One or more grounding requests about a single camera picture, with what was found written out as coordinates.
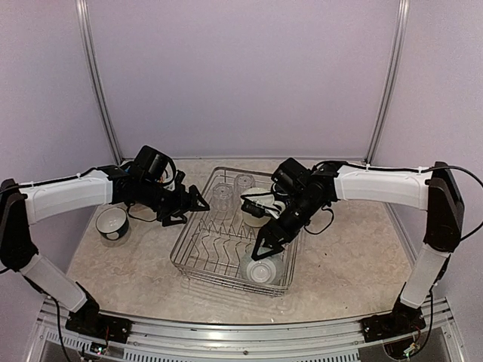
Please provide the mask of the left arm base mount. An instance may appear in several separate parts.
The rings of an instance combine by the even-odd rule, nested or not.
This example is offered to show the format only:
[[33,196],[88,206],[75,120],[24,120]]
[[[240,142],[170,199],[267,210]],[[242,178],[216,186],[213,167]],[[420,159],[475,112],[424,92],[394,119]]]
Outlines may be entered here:
[[66,329],[107,342],[126,344],[131,332],[132,323],[127,318],[119,318],[106,314],[98,314],[93,322],[82,321],[70,315],[66,322]]

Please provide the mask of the clear glass tumbler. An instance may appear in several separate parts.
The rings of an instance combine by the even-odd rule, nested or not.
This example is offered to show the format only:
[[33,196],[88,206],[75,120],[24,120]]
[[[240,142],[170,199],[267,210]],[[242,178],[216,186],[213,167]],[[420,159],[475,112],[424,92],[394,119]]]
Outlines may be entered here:
[[232,212],[233,187],[227,183],[215,185],[212,193],[211,206],[214,218],[225,220]]
[[234,179],[234,196],[240,198],[243,192],[255,187],[256,181],[252,174],[239,173]]

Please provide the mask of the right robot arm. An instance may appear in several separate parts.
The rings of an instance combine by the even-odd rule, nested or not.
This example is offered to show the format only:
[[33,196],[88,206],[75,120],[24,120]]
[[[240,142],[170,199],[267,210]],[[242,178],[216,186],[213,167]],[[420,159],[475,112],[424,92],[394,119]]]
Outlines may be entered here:
[[452,171],[444,162],[411,169],[323,161],[307,168],[288,158],[272,174],[272,181],[290,202],[261,227],[251,257],[262,260],[281,253],[317,211],[338,201],[374,201],[393,210],[418,210],[426,217],[421,247],[393,312],[386,318],[388,331],[401,335],[414,324],[415,314],[463,241],[465,205]]

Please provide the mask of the teal and white bowl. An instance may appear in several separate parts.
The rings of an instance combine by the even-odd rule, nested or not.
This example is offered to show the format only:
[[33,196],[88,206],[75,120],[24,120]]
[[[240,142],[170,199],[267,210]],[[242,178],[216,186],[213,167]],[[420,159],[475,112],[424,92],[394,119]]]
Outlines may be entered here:
[[117,241],[128,233],[128,215],[120,207],[112,207],[104,210],[97,217],[95,226],[103,238],[108,241]]

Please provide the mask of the dark blue mug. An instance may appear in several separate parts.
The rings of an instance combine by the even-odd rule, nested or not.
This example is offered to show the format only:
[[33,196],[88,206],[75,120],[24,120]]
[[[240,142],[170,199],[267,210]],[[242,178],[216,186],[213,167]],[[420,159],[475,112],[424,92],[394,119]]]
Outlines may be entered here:
[[285,185],[284,183],[273,183],[271,186],[271,191],[279,196],[288,197],[291,195],[291,187]]

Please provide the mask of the pale striped bowl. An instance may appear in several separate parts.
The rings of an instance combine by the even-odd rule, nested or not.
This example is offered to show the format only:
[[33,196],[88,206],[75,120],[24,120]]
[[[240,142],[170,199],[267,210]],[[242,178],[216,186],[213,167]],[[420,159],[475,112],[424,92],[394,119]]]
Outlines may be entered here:
[[246,253],[239,264],[241,277],[256,284],[277,284],[284,268],[285,264],[279,255],[255,261],[250,253]]

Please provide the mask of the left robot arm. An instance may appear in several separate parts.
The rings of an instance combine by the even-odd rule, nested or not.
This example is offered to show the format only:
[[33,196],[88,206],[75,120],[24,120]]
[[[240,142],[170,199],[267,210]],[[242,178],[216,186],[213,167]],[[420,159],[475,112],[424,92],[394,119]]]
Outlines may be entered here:
[[98,167],[65,179],[1,185],[1,263],[19,272],[40,291],[57,300],[92,336],[106,327],[95,299],[66,276],[32,242],[30,226],[51,216],[104,204],[142,204],[163,226],[185,224],[186,213],[210,209],[196,186],[185,187],[179,172],[173,186],[133,176],[116,166]]

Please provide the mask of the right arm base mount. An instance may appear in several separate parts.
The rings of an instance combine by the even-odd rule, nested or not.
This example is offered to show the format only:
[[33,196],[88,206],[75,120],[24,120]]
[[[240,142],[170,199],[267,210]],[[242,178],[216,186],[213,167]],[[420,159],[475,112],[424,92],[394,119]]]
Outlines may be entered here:
[[365,342],[375,342],[417,332],[426,327],[424,317],[419,314],[410,319],[393,313],[375,314],[360,320]]

